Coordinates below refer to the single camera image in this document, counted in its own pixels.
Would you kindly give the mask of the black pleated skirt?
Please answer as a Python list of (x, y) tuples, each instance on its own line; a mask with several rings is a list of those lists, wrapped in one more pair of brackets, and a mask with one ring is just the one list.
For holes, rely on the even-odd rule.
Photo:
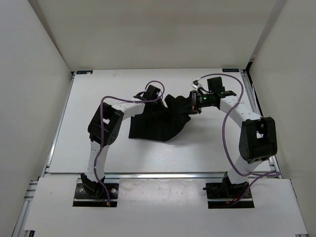
[(145, 108), (142, 114), (133, 116), (128, 138), (166, 142), (179, 134), (191, 120), (190, 98), (168, 94), (164, 105), (167, 112), (158, 118), (145, 115)]

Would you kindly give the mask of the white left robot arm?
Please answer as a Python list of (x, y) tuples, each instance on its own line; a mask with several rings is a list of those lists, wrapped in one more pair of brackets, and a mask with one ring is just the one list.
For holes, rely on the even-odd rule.
[(88, 125), (90, 139), (90, 156), (87, 170), (80, 175), (85, 192), (92, 198), (107, 196), (110, 193), (104, 184), (104, 168), (110, 145), (118, 137), (122, 122), (125, 119), (140, 115), (144, 112), (146, 104), (160, 101), (165, 93), (165, 87), (159, 89), (150, 81), (145, 91), (137, 93), (132, 99), (121, 99), (114, 96), (104, 96), (99, 107)]

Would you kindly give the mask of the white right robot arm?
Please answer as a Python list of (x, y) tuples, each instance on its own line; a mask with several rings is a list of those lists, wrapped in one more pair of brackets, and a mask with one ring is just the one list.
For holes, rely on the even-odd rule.
[[(225, 113), (222, 124), (222, 142), (224, 152), (231, 165), (220, 186), (227, 197), (242, 194), (249, 187), (248, 177), (255, 169), (277, 153), (276, 124), (273, 118), (263, 117), (242, 102), (242, 95), (226, 90), (222, 83), (222, 74), (205, 75), (208, 89), (204, 89), (199, 80), (192, 83), (190, 93), (192, 111), (201, 113), (202, 108), (216, 107)], [(232, 161), (226, 142), (226, 122), (231, 118), (240, 128), (239, 157)]]

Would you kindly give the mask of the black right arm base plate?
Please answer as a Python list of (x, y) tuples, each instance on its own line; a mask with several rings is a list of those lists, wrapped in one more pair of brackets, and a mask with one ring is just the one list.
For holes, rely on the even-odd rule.
[(224, 183), (206, 183), (203, 190), (206, 191), (208, 209), (255, 207), (248, 182), (228, 186)]

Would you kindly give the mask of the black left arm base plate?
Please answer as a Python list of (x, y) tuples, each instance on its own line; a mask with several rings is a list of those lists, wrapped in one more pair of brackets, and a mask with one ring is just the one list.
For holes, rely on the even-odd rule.
[(119, 196), (119, 183), (105, 183), (109, 192), (110, 202), (104, 188), (98, 189), (96, 194), (88, 191), (86, 185), (81, 181), (77, 181), (73, 198), (74, 207), (117, 207)]

